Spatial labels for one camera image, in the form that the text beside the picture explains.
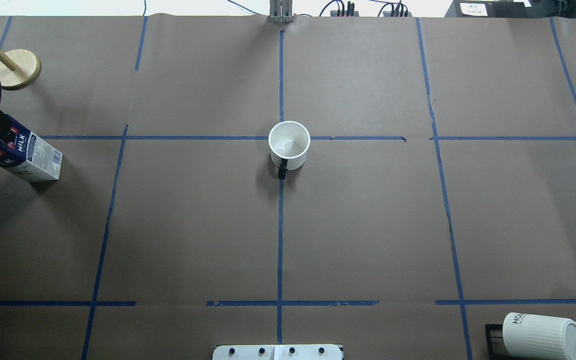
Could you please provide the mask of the blue milk carton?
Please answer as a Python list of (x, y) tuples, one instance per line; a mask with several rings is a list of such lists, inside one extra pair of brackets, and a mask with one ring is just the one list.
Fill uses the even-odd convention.
[(0, 113), (0, 168), (29, 183), (60, 178), (63, 154), (13, 117)]

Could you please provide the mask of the white smiley mug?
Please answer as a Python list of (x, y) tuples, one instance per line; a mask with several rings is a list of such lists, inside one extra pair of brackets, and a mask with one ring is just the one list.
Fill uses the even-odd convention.
[(279, 180), (286, 180), (288, 172), (304, 166), (311, 146), (311, 135), (306, 126), (298, 121), (280, 121), (270, 130), (267, 141)]

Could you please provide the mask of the wooden mug tree stand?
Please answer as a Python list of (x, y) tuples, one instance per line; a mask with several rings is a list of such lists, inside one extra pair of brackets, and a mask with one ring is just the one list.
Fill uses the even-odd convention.
[(41, 70), (41, 60), (32, 51), (23, 48), (0, 50), (0, 84), (4, 90), (27, 87), (38, 79)]

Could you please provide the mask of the white ribbed mug far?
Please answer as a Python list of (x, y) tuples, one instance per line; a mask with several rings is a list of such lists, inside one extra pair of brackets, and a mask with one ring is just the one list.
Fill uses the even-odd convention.
[(514, 358), (576, 360), (576, 322), (567, 317), (510, 312), (503, 319), (502, 338)]

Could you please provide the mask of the aluminium frame post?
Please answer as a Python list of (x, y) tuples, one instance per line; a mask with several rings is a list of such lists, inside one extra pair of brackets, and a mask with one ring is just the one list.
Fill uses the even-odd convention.
[(272, 24), (290, 24), (294, 21), (292, 0), (270, 0), (268, 21)]

